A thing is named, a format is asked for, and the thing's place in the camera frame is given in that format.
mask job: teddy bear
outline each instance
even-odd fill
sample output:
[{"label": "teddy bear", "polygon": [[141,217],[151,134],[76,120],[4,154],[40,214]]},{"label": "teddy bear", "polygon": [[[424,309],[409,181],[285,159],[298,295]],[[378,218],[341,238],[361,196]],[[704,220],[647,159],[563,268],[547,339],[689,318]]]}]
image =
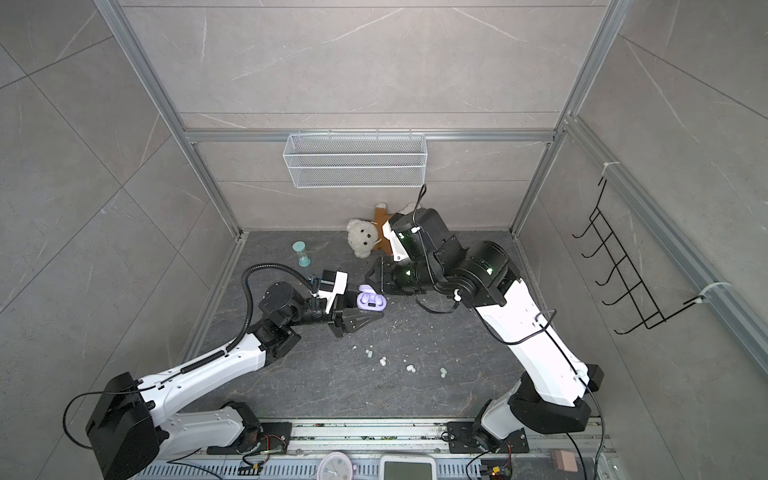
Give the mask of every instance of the teddy bear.
[{"label": "teddy bear", "polygon": [[[411,202],[400,210],[399,214],[410,214],[416,203]],[[346,225],[346,241],[357,258],[367,258],[374,250],[383,250],[385,254],[392,255],[392,245],[384,238],[382,228],[389,221],[392,214],[387,213],[386,204],[376,204],[373,212],[373,221],[353,218]]]}]

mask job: gray floor surface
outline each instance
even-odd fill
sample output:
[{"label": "gray floor surface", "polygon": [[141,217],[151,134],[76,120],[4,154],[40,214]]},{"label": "gray floor surface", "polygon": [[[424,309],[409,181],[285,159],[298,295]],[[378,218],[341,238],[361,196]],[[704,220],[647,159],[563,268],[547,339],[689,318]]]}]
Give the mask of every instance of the gray floor surface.
[{"label": "gray floor surface", "polygon": [[[458,232],[464,247],[492,240],[519,264],[508,232]],[[293,242],[303,240],[312,258],[297,266]],[[374,261],[353,255],[346,232],[252,232],[206,335],[203,351],[231,340],[243,324],[245,298],[240,274],[254,263],[280,262],[309,276],[323,269],[349,273],[352,285],[364,283]],[[250,278],[258,303],[263,292],[292,277],[260,271]],[[295,280],[297,289],[302,287]],[[436,310],[449,307],[445,297],[431,292],[422,299]],[[256,311],[254,321],[260,318]],[[245,401],[262,418],[475,416],[483,403],[510,389],[522,374],[509,349],[494,341],[479,318],[460,306],[450,315],[433,315],[407,296],[392,296],[385,316],[359,332],[337,339],[326,325],[300,326],[302,336],[293,350],[272,365],[249,373],[198,399],[189,411],[218,408],[227,400]],[[368,358],[366,349],[373,351]],[[386,366],[379,359],[386,356]],[[406,371],[413,364],[415,373]],[[440,368],[448,374],[440,376]]]}]

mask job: zip tie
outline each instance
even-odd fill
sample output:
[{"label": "zip tie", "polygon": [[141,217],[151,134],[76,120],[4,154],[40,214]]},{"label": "zip tie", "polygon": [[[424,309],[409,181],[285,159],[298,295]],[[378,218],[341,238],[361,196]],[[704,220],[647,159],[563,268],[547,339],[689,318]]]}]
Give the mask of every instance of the zip tie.
[{"label": "zip tie", "polygon": [[621,164],[621,162],[605,162],[603,164],[603,173],[601,173],[600,176],[605,177],[605,169],[608,168],[608,165],[615,165],[615,164]]},{"label": "zip tie", "polygon": [[704,296],[704,294],[705,294],[705,293],[706,293],[706,292],[707,292],[709,289],[711,289],[711,288],[714,288],[715,286],[719,286],[719,285],[721,285],[721,286],[726,286],[726,285],[728,285],[728,286],[733,286],[733,285],[731,285],[731,284],[730,284],[730,283],[728,283],[728,282],[713,282],[713,283],[710,283],[709,285],[705,286],[705,287],[704,287],[704,288],[703,288],[703,289],[702,289],[702,290],[699,292],[699,296],[698,296],[696,299],[694,299],[694,303],[703,303],[703,302],[704,302],[704,299],[706,298],[706,297]]}]

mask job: mesh shelf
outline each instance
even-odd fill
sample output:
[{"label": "mesh shelf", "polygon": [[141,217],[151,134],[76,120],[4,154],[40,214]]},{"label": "mesh shelf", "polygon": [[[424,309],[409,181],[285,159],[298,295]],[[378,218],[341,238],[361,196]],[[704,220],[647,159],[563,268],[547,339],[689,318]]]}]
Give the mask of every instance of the mesh shelf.
[{"label": "mesh shelf", "polygon": [[293,134],[283,158],[298,188],[419,187],[427,143],[421,134]]}]

